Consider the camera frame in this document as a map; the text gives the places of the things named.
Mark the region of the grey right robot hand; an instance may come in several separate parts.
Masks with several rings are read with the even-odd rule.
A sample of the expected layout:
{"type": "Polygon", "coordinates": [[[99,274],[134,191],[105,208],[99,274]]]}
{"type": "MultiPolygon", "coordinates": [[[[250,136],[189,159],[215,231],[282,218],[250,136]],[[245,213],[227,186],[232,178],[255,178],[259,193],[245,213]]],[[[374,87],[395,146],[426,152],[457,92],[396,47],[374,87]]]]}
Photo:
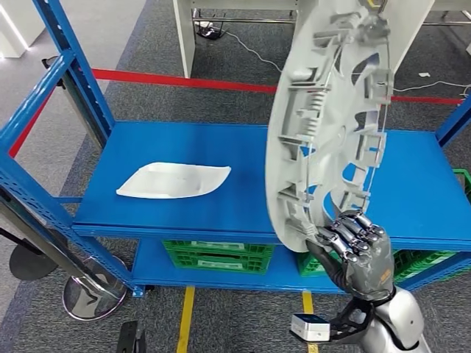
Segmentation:
{"type": "Polygon", "coordinates": [[[386,231],[360,210],[340,213],[306,240],[338,288],[356,298],[380,302],[394,293],[394,258],[386,231]]]}

